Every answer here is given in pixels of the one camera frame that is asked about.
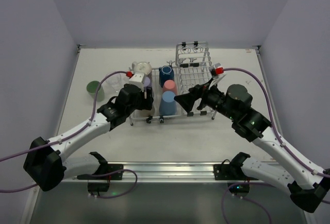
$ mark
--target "metal dish rack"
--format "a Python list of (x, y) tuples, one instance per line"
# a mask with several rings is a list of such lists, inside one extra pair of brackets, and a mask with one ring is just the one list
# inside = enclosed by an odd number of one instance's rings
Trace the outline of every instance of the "metal dish rack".
[[(209, 67), (212, 66), (210, 52), (208, 51), (207, 42), (182, 42), (177, 44), (175, 52), (175, 66), (172, 66), (173, 61), (167, 62), (174, 71), (174, 81), (177, 86), (178, 94), (185, 94), (189, 92), (189, 89), (197, 84), (204, 84), (211, 79), (211, 73)], [(134, 121), (145, 121), (150, 124), (153, 121), (158, 120), (160, 123), (164, 123), (168, 118), (179, 117), (194, 117), (211, 115), (212, 119), (215, 118), (216, 112), (209, 107), (206, 107), (203, 111), (198, 111), (197, 107), (200, 104), (200, 100), (195, 102), (195, 105), (191, 112), (187, 113), (178, 103), (176, 103), (177, 114), (171, 116), (159, 115), (159, 104), (162, 96), (162, 88), (159, 85), (159, 68), (152, 69), (152, 88), (154, 91), (154, 116), (143, 117), (139, 116), (139, 111), (135, 111), (129, 117), (130, 125), (134, 124)]]

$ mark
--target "gray wall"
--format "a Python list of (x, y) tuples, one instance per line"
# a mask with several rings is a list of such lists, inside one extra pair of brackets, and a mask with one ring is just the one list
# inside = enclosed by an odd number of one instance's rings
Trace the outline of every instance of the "gray wall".
[(260, 45), (287, 0), (54, 0), (74, 40), (97, 47)]
[[(330, 0), (288, 0), (261, 56), (284, 136), (329, 168)], [(329, 206), (316, 216), (328, 223)]]
[[(0, 0), (0, 158), (54, 135), (76, 46), (53, 0)], [(25, 156), (0, 164), (0, 188), (31, 184)], [(28, 192), (0, 194), (1, 223), (17, 223)]]

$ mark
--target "green cup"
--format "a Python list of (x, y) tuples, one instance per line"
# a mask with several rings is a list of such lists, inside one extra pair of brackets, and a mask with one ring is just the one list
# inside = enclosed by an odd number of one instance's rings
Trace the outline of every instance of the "green cup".
[[(95, 98), (96, 89), (99, 83), (100, 83), (99, 81), (91, 81), (89, 84), (87, 84), (86, 90), (90, 94), (90, 96), (92, 96), (93, 99)], [(101, 86), (97, 92), (96, 101), (102, 101), (102, 100), (104, 100), (104, 90), (103, 87)]]

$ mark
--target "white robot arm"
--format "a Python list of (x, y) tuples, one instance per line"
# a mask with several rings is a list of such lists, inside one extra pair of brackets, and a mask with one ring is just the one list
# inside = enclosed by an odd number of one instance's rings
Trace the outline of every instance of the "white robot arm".
[(107, 162), (96, 152), (78, 159), (70, 159), (69, 156), (97, 136), (124, 123), (136, 109), (151, 110), (152, 90), (143, 88), (143, 77), (144, 74), (131, 77), (115, 102), (110, 99), (90, 119), (47, 141), (39, 137), (32, 142), (30, 149), (53, 144), (29, 152), (23, 166), (43, 191), (53, 189), (65, 178), (96, 172), (108, 173)]
[[(222, 73), (223, 69), (211, 68), (210, 71), (216, 75)], [(195, 101), (201, 99), (198, 110), (209, 106), (230, 118), (232, 128), (238, 135), (266, 151), (284, 168), (281, 170), (259, 162), (241, 152), (229, 164), (233, 175), (252, 177), (271, 184), (289, 194), (291, 200), (303, 210), (314, 212), (330, 189), (329, 170), (316, 165), (281, 135), (275, 134), (273, 124), (251, 108), (253, 98), (244, 86), (231, 85), (224, 94), (213, 82), (214, 79), (203, 85), (196, 85), (189, 89), (189, 93), (178, 95), (174, 99), (186, 112), (190, 112)]]

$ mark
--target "dark blue mug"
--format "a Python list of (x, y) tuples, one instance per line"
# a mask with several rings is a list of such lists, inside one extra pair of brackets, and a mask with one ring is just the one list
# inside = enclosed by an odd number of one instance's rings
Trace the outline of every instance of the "dark blue mug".
[(159, 84), (161, 87), (164, 86), (164, 83), (167, 80), (174, 81), (174, 71), (171, 66), (163, 66), (159, 68)]

